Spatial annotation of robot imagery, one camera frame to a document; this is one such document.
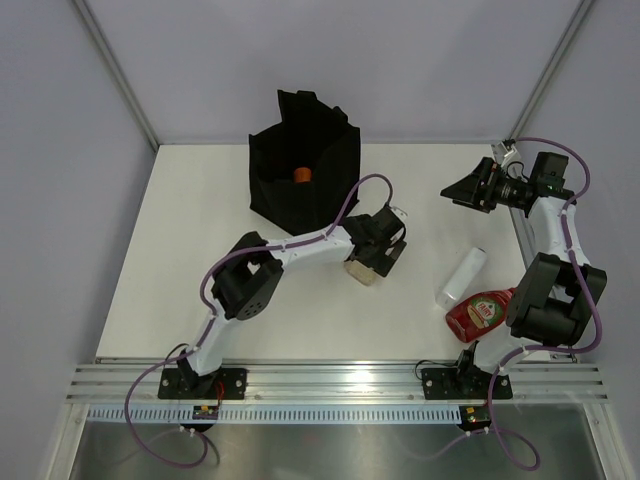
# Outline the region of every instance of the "white bottle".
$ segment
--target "white bottle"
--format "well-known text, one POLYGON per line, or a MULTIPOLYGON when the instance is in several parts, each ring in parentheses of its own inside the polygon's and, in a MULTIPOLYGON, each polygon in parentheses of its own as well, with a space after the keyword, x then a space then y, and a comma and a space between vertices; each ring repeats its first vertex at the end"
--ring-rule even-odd
POLYGON ((487 254, 480 248, 473 247, 462 263, 458 266, 446 285, 436 295, 436 303, 445 310, 451 310, 460 303, 465 290, 478 275, 485 262, 487 254))

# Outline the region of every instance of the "plastic bottle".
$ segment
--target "plastic bottle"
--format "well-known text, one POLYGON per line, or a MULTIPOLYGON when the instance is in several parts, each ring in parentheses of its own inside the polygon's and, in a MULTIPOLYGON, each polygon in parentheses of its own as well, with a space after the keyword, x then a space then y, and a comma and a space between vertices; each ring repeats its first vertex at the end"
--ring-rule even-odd
POLYGON ((476 293, 445 315, 451 331, 468 343, 490 332, 507 317, 507 306, 515 288, 476 293))
POLYGON ((482 270, 486 261, 487 254, 485 251, 481 248, 473 247, 458 265, 456 271, 453 272, 449 281, 436 295, 436 303, 445 310, 449 310, 456 305, 463 298, 465 290, 482 270))

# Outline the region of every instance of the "bottle label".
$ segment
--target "bottle label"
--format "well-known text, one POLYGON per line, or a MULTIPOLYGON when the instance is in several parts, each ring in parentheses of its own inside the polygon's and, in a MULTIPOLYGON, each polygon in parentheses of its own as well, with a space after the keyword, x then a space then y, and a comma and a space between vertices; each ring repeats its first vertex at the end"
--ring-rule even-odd
POLYGON ((490 297, 477 297, 467 307, 469 317, 478 328, 487 328, 502 318, 502 307, 490 297))

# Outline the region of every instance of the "red bottle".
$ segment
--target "red bottle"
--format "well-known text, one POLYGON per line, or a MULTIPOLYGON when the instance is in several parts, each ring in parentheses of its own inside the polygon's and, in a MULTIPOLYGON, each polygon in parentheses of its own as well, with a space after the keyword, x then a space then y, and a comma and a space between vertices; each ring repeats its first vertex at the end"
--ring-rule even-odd
POLYGON ((462 342, 473 342, 507 317, 507 306, 515 288, 476 293, 445 315, 447 325, 462 342))

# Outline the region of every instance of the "orange object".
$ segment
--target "orange object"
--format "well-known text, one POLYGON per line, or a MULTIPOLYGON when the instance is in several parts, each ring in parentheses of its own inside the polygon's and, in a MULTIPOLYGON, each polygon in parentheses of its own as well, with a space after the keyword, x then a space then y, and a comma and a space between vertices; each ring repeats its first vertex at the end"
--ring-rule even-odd
POLYGON ((293 183, 305 183, 311 181, 311 169, 298 167, 293 171, 293 183))

